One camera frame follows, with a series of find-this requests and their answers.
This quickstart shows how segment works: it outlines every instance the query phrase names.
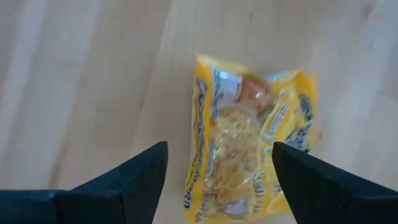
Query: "plastic packaging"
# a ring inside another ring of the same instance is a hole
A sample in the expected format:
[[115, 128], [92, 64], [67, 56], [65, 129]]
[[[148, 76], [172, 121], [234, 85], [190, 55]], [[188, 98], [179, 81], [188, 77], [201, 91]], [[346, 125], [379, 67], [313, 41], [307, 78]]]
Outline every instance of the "plastic packaging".
[[282, 141], [307, 153], [315, 147], [315, 75], [298, 70], [260, 77], [200, 55], [193, 89], [188, 220], [219, 224], [288, 212], [272, 145]]

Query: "food image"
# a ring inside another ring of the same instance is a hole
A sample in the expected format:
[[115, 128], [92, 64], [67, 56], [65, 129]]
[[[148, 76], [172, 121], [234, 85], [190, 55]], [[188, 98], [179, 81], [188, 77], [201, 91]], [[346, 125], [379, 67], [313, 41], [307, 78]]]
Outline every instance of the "food image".
[[303, 71], [264, 77], [198, 56], [183, 207], [190, 223], [224, 224], [288, 212], [272, 161], [274, 142], [312, 153], [317, 83]]

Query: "yellow plastic bag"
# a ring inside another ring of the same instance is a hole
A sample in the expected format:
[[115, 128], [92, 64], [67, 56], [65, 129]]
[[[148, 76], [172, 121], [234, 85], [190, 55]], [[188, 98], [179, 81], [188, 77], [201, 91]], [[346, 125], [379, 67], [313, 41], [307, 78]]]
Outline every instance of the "yellow plastic bag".
[[310, 153], [317, 135], [317, 79], [303, 71], [259, 77], [200, 55], [184, 209], [190, 223], [256, 220], [288, 212], [271, 154], [275, 141]]

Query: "wood grain surface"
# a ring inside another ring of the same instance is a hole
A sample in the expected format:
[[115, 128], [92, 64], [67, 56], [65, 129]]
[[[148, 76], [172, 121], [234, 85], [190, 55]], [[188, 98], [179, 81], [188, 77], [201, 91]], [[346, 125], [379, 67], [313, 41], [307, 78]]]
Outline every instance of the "wood grain surface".
[[[22, 19], [11, 17], [17, 28], [0, 33], [4, 48], [30, 43], [12, 37], [35, 22], [24, 22], [24, 13], [39, 12], [28, 0], [10, 1], [0, 0], [0, 12], [13, 7]], [[20, 74], [26, 84], [11, 85], [18, 72], [0, 68], [0, 187], [70, 189], [167, 140], [169, 166], [154, 223], [185, 223], [193, 69], [201, 53], [261, 75], [317, 71], [317, 156], [398, 190], [398, 1], [44, 2], [34, 54], [20, 64], [31, 67]], [[0, 21], [1, 31], [9, 26]], [[0, 65], [17, 60], [16, 50], [5, 49]], [[7, 104], [16, 93], [17, 105]], [[10, 111], [16, 115], [6, 116]]]

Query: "noodle package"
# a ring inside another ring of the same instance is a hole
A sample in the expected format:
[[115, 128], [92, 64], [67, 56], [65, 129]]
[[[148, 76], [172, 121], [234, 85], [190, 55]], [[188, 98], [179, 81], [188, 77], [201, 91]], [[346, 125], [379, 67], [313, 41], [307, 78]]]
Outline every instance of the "noodle package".
[[297, 70], [258, 76], [197, 57], [183, 206], [190, 223], [256, 220], [290, 211], [272, 163], [275, 141], [311, 153], [317, 79]]

